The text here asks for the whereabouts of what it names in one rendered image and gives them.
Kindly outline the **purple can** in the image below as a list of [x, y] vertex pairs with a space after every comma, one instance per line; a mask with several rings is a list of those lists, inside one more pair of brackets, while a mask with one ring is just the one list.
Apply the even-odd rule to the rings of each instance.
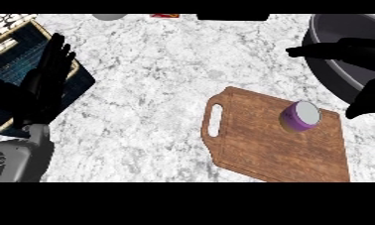
[[319, 108], [308, 101], [296, 101], [280, 112], [279, 120], [289, 132], [310, 130], [320, 121]]

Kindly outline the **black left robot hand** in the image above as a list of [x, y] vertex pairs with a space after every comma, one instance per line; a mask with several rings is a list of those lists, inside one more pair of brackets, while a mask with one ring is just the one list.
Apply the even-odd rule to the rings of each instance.
[[65, 43], [65, 36], [53, 33], [38, 65], [22, 80], [20, 88], [26, 100], [13, 112], [16, 128], [48, 124], [59, 115], [65, 82], [75, 56], [71, 45]]

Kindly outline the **grey round object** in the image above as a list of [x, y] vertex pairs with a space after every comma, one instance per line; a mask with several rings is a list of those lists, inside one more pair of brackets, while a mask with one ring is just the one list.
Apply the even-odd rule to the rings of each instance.
[[121, 19], [127, 14], [93, 14], [93, 16], [102, 21], [113, 21]]

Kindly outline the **dark grey pot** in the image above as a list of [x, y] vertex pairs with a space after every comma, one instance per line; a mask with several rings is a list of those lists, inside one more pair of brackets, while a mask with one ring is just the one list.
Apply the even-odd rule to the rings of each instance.
[[[375, 40], [375, 15], [369, 14], [313, 14], [302, 37], [304, 46], [330, 44], [342, 38]], [[319, 82], [332, 94], [347, 103], [375, 79], [375, 57], [369, 67], [355, 64], [355, 54], [345, 49], [324, 49], [326, 57], [307, 57], [305, 63]]]

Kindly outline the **brown wooden cutting board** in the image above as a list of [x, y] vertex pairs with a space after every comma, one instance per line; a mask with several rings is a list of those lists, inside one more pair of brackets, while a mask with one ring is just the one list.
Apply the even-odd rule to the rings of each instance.
[[317, 126], [289, 132], [280, 125], [288, 100], [228, 86], [208, 106], [221, 105], [218, 135], [200, 136], [217, 167], [264, 181], [350, 179], [339, 115], [321, 110]]

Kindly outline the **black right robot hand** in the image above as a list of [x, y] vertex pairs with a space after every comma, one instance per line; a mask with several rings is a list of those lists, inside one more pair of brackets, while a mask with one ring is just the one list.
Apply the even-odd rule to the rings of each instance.
[[[336, 59], [375, 71], [375, 40], [341, 38], [335, 43], [316, 43], [285, 49], [289, 57]], [[345, 118], [375, 113], [375, 78], [367, 81], [345, 109]]]

